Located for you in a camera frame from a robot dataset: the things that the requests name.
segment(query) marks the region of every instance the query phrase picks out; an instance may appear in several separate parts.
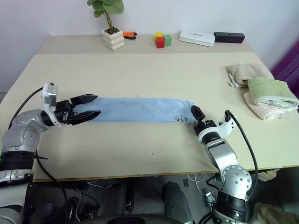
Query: white plant pot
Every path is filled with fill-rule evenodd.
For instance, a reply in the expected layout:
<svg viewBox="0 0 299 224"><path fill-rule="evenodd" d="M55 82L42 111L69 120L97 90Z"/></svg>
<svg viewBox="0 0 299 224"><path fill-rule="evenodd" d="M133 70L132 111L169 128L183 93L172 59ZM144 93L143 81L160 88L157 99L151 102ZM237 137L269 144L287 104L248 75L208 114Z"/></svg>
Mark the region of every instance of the white plant pot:
<svg viewBox="0 0 299 224"><path fill-rule="evenodd" d="M109 34L105 32L106 29L102 30L102 36L104 39L104 44L111 50L117 50L125 46L124 38L122 36L122 30L115 34Z"/></svg>

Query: white wall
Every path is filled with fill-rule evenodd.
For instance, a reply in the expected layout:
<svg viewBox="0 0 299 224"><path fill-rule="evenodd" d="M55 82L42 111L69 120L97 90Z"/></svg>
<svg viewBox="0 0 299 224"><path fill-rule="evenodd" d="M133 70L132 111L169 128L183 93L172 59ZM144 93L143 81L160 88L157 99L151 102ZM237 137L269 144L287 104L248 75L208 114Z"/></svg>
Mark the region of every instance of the white wall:
<svg viewBox="0 0 299 224"><path fill-rule="evenodd" d="M272 68L299 37L298 0L123 0L114 25L140 34L243 32ZM0 0L0 91L7 91L48 34L94 35L106 27L85 0Z"/></svg>

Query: yellow block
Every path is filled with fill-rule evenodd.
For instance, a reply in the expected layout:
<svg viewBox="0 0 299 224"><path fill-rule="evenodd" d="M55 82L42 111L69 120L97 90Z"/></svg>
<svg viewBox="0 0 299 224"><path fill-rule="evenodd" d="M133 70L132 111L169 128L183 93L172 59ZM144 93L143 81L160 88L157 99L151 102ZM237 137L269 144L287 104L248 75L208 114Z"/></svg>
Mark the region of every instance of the yellow block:
<svg viewBox="0 0 299 224"><path fill-rule="evenodd" d="M157 37L163 37L162 33L156 33L155 34L155 42L157 42Z"/></svg>

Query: light blue towel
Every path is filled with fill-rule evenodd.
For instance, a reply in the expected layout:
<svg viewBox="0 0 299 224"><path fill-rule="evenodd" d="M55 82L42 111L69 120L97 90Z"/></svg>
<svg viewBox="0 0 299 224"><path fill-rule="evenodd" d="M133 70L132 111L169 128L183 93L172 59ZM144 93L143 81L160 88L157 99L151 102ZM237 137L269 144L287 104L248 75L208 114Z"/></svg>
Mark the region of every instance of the light blue towel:
<svg viewBox="0 0 299 224"><path fill-rule="evenodd" d="M78 105L74 111L101 110L91 122L194 122L191 106L194 102L173 98L97 98Z"/></svg>

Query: green leaf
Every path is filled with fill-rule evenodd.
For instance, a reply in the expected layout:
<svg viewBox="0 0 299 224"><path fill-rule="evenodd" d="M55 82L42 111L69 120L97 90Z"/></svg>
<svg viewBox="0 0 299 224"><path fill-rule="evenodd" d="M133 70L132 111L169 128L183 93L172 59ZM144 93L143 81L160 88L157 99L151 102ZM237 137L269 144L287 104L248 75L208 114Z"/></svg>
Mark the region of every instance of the green leaf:
<svg viewBox="0 0 299 224"><path fill-rule="evenodd" d="M98 17L100 17L103 13L104 13L104 10L102 10L102 11L94 11L93 15L94 15L95 18L98 18Z"/></svg>
<svg viewBox="0 0 299 224"><path fill-rule="evenodd" d="M87 1L87 4L88 4L89 6L91 6L91 5L93 4L93 2L94 2L94 0L88 0L88 1Z"/></svg>
<svg viewBox="0 0 299 224"><path fill-rule="evenodd" d="M114 0L111 4L103 2L103 7L111 14L122 14L125 9L122 0Z"/></svg>
<svg viewBox="0 0 299 224"><path fill-rule="evenodd" d="M111 4L113 3L114 0L103 0L103 2L105 2L106 4Z"/></svg>
<svg viewBox="0 0 299 224"><path fill-rule="evenodd" d="M102 11L103 10L103 4L102 1L96 0L93 2L93 9L95 11Z"/></svg>

